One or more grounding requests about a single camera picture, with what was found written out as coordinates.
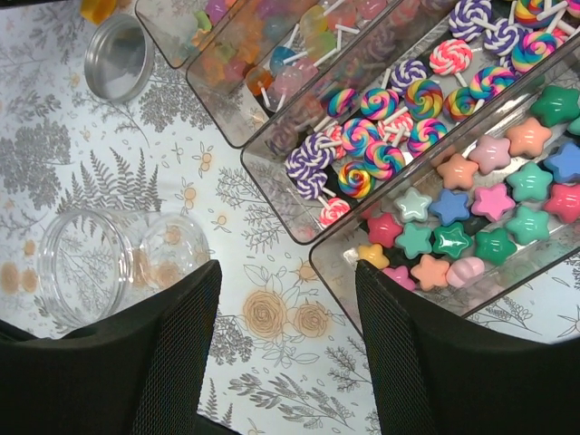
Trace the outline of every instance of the metal tin lid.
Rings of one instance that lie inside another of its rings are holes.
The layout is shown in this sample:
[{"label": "metal tin lid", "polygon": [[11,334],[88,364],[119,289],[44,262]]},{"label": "metal tin lid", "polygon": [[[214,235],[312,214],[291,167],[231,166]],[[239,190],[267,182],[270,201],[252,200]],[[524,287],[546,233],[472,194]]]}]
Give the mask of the metal tin lid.
[{"label": "metal tin lid", "polygon": [[139,21],[116,14],[92,36],[84,57],[84,76],[97,97],[126,102],[141,92],[153,63],[153,42]]}]

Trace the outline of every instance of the blue star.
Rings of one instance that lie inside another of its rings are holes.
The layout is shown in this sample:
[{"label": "blue star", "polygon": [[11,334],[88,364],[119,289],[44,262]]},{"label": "blue star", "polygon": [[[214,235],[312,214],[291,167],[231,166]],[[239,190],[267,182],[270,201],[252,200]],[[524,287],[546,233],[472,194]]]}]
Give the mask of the blue star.
[{"label": "blue star", "polygon": [[429,206],[429,211],[437,216],[444,227],[457,220],[469,219],[469,195],[466,192],[453,193],[444,188],[439,193],[439,199]]},{"label": "blue star", "polygon": [[544,164],[554,173],[556,183],[571,183],[580,179],[580,148],[573,142],[567,142]]}]

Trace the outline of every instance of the floral tablecloth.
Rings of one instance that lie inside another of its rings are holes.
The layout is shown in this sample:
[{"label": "floral tablecloth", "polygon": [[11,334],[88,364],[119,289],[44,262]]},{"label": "floral tablecloth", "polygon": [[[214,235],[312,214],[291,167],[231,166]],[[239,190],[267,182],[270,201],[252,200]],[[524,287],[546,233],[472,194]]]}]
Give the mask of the floral tablecloth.
[{"label": "floral tablecloth", "polygon": [[[88,91],[82,61],[94,27],[78,10],[65,2],[0,14],[0,317],[39,336],[66,333],[39,297],[44,230],[95,196],[140,198],[142,208],[195,218],[224,270],[201,414],[248,435],[379,434],[362,339],[316,278],[309,247],[285,234],[239,151],[161,56],[128,104]],[[580,334],[580,258],[472,320],[542,342]]]}]

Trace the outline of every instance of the orange star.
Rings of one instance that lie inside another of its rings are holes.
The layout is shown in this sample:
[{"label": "orange star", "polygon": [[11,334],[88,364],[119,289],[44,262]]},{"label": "orange star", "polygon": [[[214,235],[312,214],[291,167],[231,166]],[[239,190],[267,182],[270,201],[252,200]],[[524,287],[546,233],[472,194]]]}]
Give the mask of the orange star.
[{"label": "orange star", "polygon": [[511,141],[510,156],[526,154],[529,157],[538,157],[542,154],[546,141],[552,137],[552,131],[542,127],[536,118],[528,118],[522,124],[507,129],[505,136]]},{"label": "orange star", "polygon": [[453,154],[449,161],[437,167],[437,172],[443,177],[445,189],[469,190],[473,187],[473,175],[478,169],[475,161],[466,160],[461,154]]},{"label": "orange star", "polygon": [[419,280],[421,290],[429,292],[434,286],[445,287],[447,271],[450,264],[445,260],[436,260],[429,254],[421,256],[420,262],[411,269],[411,275]]},{"label": "orange star", "polygon": [[360,245],[359,260],[366,260],[377,269],[381,270],[385,267],[389,267],[389,264],[391,263],[389,258],[384,256],[382,253],[382,246],[379,243],[370,246]]}]

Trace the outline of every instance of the lollipop charm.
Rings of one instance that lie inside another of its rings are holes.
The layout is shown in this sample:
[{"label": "lollipop charm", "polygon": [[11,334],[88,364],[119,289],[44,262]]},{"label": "lollipop charm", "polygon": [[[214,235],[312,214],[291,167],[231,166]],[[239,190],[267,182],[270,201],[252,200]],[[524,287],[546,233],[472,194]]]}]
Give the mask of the lollipop charm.
[{"label": "lollipop charm", "polygon": [[467,86],[462,72],[469,68],[473,52],[465,41],[449,39],[440,43],[429,57],[429,66],[437,75],[455,75],[461,86]]}]

